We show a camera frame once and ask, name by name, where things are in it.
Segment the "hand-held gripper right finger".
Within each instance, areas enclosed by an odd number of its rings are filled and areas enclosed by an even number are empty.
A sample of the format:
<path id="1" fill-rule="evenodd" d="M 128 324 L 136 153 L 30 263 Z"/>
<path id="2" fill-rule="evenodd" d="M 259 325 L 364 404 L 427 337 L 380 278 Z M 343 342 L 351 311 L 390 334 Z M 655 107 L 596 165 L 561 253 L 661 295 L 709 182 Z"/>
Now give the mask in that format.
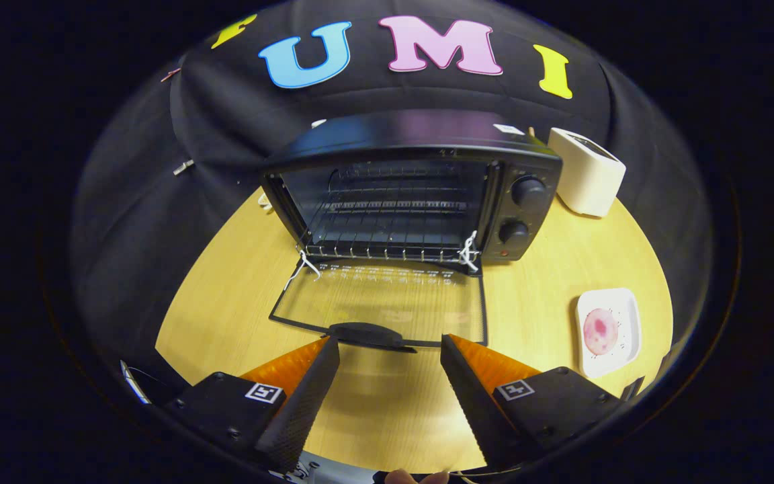
<path id="1" fill-rule="evenodd" d="M 446 334 L 440 364 L 486 465 L 509 469 L 592 431 L 621 399 L 567 367 L 541 371 Z"/>

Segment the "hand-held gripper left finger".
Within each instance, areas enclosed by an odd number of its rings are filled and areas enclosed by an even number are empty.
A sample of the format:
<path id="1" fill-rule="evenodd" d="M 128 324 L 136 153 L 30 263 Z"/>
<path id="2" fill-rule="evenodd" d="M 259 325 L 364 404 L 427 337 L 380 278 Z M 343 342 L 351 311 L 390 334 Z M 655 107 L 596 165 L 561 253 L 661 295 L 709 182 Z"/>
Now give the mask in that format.
<path id="1" fill-rule="evenodd" d="M 164 411 L 233 459 L 293 471 L 339 364 L 336 340 L 323 337 L 242 376 L 210 374 Z"/>

